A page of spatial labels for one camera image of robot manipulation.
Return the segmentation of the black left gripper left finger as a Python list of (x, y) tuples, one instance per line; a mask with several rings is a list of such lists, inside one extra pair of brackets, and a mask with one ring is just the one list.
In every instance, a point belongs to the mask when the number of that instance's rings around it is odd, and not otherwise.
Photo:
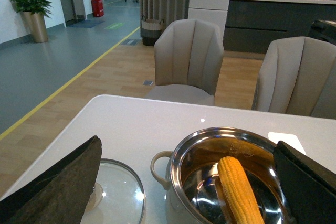
[(93, 136), (1, 200), (1, 223), (80, 223), (93, 192), (102, 143)]

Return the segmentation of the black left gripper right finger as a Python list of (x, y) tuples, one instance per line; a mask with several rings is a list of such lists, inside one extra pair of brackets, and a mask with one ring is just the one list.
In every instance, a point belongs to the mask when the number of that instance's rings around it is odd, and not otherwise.
[(284, 141), (274, 162), (296, 223), (335, 223), (335, 173)]

